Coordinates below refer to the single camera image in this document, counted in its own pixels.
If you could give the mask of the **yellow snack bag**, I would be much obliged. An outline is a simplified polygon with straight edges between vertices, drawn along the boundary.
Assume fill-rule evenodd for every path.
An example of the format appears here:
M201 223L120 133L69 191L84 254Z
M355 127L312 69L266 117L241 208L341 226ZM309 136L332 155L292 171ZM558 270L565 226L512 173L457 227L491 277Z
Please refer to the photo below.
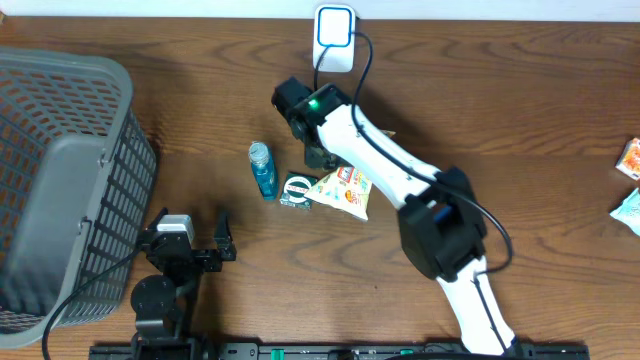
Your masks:
M367 221L367 206L373 183L351 166L337 168L313 185L305 197Z

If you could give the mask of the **teal liquid bottle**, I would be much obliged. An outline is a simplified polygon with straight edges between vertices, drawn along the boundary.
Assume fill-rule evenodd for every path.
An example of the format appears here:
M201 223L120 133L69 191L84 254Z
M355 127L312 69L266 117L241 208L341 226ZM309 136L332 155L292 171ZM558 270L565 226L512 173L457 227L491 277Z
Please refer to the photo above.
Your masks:
M264 200L275 200L278 195L279 181L275 162L269 147L254 141L248 150L249 161L254 179Z

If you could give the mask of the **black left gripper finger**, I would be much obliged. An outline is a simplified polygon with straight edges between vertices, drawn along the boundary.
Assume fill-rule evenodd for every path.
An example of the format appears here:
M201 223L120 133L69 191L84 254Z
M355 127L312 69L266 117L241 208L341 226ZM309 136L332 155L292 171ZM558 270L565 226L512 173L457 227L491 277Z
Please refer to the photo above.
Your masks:
M237 250L231 235L231 229L229 226L229 215L226 211L223 211L219 214L214 233L214 241L216 243L217 251L222 261L236 260Z
M156 230L158 224L160 223L160 221L162 220L162 218L168 214L168 209L166 207L163 207L158 214L156 215L156 217L151 221L151 223L149 224L149 229L150 230Z

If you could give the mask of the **light teal wipes packet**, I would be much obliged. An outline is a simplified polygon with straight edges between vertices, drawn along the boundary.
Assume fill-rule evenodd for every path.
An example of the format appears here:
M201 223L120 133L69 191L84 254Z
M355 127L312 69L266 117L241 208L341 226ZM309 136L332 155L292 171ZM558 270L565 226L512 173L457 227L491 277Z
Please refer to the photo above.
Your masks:
M609 215L626 225L637 236L640 236L640 194L634 189Z

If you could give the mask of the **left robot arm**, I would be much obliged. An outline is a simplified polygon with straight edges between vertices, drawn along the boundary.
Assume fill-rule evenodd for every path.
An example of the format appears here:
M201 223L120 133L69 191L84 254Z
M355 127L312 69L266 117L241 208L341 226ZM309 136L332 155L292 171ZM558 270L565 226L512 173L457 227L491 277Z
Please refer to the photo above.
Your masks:
M192 247L195 231L188 215L162 209L140 233L136 246L157 270L132 290L136 314L132 340L134 359L216 359L216 347L206 337L190 333L201 278L236 259L227 212L217 220L209 249Z

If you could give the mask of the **small dark green box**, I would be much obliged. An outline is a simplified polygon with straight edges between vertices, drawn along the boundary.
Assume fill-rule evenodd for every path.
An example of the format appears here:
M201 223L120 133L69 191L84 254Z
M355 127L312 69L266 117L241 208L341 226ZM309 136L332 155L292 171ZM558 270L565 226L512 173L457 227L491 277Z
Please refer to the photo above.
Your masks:
M302 210L310 210L312 201L306 194L318 182L316 177L289 172L286 176L279 198L281 205Z

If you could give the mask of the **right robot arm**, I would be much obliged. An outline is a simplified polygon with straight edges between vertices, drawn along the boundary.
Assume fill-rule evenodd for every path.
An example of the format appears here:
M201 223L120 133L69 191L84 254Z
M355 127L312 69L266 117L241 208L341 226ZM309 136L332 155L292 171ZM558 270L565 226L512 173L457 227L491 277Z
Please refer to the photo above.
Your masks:
M306 149L361 171L397 214L401 247L411 264L442 288L461 330L464 348L506 355L516 342L488 276L483 240L496 219L476 200L468 177L425 163L377 128L334 84L317 90L291 77L275 87L274 108Z

